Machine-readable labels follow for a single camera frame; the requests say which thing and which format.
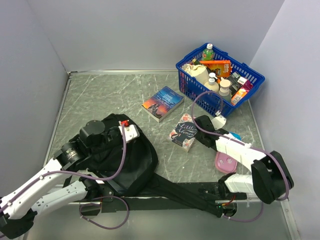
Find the Jane Eyre paperback book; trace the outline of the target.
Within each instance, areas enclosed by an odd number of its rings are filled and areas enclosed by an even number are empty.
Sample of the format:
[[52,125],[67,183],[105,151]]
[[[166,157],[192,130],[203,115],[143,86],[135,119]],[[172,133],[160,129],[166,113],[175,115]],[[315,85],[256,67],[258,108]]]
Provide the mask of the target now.
[[168,86],[164,86],[151,98],[146,100],[141,107],[158,123],[160,123],[167,115],[175,110],[185,98],[172,90]]

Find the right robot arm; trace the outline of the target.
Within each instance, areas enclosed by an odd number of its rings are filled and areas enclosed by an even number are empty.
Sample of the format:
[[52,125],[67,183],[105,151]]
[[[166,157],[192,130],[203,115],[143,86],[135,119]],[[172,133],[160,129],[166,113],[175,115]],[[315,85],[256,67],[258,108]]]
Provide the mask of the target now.
[[218,181],[218,193],[223,199],[230,199],[235,193],[245,193],[271,204],[289,196],[295,184],[279,152],[268,153],[242,142],[229,131],[215,129],[206,115],[194,118],[193,123],[200,143],[229,156],[249,170],[249,174],[228,173]]

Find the black backpack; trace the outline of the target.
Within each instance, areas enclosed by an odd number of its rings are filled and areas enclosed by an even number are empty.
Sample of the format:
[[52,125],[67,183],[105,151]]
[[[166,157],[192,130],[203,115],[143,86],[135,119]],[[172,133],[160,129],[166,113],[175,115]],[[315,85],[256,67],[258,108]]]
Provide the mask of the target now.
[[[105,126],[120,126],[119,121],[130,120],[125,114],[110,114],[101,121]],[[63,169],[67,171],[89,170],[100,178],[106,178],[107,184],[121,197],[135,197],[144,189],[155,195],[171,200],[181,200],[194,209],[208,212],[218,218],[223,208],[209,203],[188,190],[180,187],[155,173],[159,163],[152,143],[138,128],[139,137],[103,151],[89,152],[81,144],[80,132],[61,148]]]

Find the Little Women paperback book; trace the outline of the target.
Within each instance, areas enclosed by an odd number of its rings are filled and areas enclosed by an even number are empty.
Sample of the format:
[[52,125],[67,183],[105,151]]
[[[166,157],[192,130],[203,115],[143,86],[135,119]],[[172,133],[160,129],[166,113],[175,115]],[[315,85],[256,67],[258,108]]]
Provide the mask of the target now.
[[168,139],[188,152],[196,139],[197,132],[198,129],[191,115],[185,113],[170,132]]

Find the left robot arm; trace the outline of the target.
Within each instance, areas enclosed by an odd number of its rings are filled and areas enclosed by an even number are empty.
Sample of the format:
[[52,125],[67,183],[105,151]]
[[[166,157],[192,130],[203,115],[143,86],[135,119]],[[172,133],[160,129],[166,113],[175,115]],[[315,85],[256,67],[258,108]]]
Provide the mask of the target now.
[[[15,239],[28,232],[41,215],[68,203],[99,195],[99,182],[116,178],[123,169],[127,143],[139,132],[129,121],[107,127],[102,121],[89,121],[79,134],[64,144],[54,157],[31,179],[0,200],[0,231],[4,237]],[[105,159],[106,152],[122,148],[117,170],[111,176],[94,177],[81,173],[93,169],[93,164]]]

